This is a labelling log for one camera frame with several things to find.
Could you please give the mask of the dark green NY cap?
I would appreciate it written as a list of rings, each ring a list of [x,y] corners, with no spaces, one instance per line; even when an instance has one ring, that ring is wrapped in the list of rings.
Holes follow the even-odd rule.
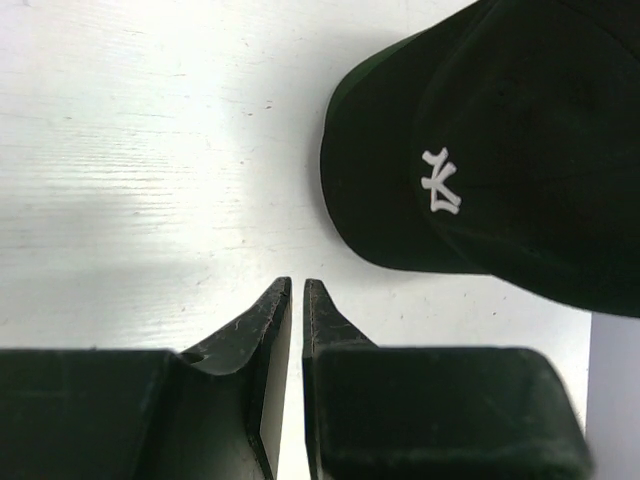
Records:
[[[337,84],[336,88],[332,92],[329,99],[326,114],[324,118],[323,128],[326,128],[329,121],[337,111],[338,106],[344,100],[344,98],[375,68],[384,63],[389,57],[394,55],[398,50],[404,48],[411,41],[421,35],[421,32],[415,33],[403,40],[400,40],[390,46],[387,46],[383,50],[368,57],[366,60],[360,62],[353,69],[351,69],[345,77]]]

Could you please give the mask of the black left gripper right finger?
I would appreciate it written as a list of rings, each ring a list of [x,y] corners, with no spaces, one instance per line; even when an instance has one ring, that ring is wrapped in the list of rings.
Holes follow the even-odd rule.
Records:
[[[305,443],[314,479],[589,479],[552,364],[528,348],[382,347],[303,293]]]

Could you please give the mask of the black NY cap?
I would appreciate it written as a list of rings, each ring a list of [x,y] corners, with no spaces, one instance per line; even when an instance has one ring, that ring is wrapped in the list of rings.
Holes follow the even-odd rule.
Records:
[[[319,166],[373,264],[637,316],[638,3],[472,3],[344,98]]]

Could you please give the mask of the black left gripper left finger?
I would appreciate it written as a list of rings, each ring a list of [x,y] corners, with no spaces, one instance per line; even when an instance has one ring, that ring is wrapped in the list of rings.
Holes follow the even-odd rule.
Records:
[[[5,479],[273,479],[292,283],[192,347],[5,349]]]

